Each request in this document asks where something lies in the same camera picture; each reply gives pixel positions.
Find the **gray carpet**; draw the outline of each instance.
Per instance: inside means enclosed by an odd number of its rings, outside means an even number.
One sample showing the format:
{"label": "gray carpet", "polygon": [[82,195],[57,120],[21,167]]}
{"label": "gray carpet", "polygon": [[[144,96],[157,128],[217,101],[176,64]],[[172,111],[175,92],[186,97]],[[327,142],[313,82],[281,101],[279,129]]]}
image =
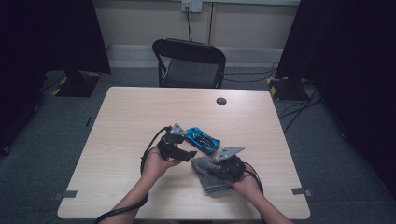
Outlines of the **gray carpet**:
{"label": "gray carpet", "polygon": [[[262,72],[263,68],[227,68],[226,73]],[[45,86],[61,72],[48,73]],[[256,80],[265,75],[227,75],[226,79]],[[112,86],[156,87],[156,68],[117,68],[103,75],[91,98],[54,97],[44,91],[38,112],[0,158],[0,223],[92,223],[61,220],[56,193],[66,190],[106,91]],[[267,90],[264,80],[231,82],[223,89]],[[314,86],[306,86],[309,94]],[[320,99],[318,93],[313,100]],[[301,107],[275,102],[278,114]],[[285,129],[293,116],[281,120]],[[319,102],[290,125],[286,139],[305,189],[311,218],[296,223],[396,223],[396,203],[366,160],[344,138],[342,125]]]}

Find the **blue object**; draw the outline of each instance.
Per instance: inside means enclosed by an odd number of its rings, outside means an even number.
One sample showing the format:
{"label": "blue object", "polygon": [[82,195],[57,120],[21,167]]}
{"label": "blue object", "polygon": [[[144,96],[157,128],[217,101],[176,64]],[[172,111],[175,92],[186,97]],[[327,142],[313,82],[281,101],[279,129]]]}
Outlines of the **blue object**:
{"label": "blue object", "polygon": [[206,155],[212,154],[220,146],[220,140],[212,138],[197,127],[188,129],[186,133],[186,141]]}

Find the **forearm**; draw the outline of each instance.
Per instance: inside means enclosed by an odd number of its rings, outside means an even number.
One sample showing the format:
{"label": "forearm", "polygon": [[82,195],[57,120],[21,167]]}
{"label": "forearm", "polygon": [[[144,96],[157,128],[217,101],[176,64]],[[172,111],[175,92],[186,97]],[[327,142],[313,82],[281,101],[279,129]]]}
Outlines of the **forearm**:
{"label": "forearm", "polygon": [[[116,210],[119,208],[127,207],[130,205],[134,205],[140,203],[146,195],[149,193],[149,190],[154,185],[155,181],[152,179],[141,177],[134,187],[125,195],[125,197],[112,209]],[[138,209],[116,215],[114,217],[109,217],[101,222],[101,224],[107,223],[133,223],[134,218],[136,217]]]}
{"label": "forearm", "polygon": [[247,198],[262,215],[267,224],[290,224],[279,210],[277,210],[262,194],[256,194]]}

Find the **wooden table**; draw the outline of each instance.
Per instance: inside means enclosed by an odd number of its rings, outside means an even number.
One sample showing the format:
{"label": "wooden table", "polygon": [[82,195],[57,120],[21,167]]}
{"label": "wooden table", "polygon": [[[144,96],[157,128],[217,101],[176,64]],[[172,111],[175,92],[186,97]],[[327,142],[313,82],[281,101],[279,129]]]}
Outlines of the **wooden table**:
{"label": "wooden table", "polygon": [[[219,97],[227,104],[217,104]],[[67,188],[77,195],[63,198],[58,216],[97,218],[111,210],[139,179],[140,158],[151,139],[176,122],[185,130],[199,127],[218,138],[220,147],[245,147],[238,156],[256,169],[268,200],[288,218],[309,218],[305,196],[291,191],[301,183],[267,91],[133,87],[109,89]],[[179,147],[197,150],[186,141]],[[204,155],[199,151],[196,157]],[[260,214],[234,190],[206,195],[191,162],[183,162],[156,183],[136,218],[260,219]]]}

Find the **person's left hand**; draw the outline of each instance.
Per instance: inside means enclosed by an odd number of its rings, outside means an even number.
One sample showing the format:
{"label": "person's left hand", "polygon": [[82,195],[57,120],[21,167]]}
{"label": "person's left hand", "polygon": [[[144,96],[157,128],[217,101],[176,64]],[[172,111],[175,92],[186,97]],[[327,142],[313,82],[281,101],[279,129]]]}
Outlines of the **person's left hand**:
{"label": "person's left hand", "polygon": [[161,156],[160,150],[155,147],[148,153],[142,177],[151,179],[155,182],[165,174],[168,168],[179,164],[181,164],[181,161],[164,160]]}

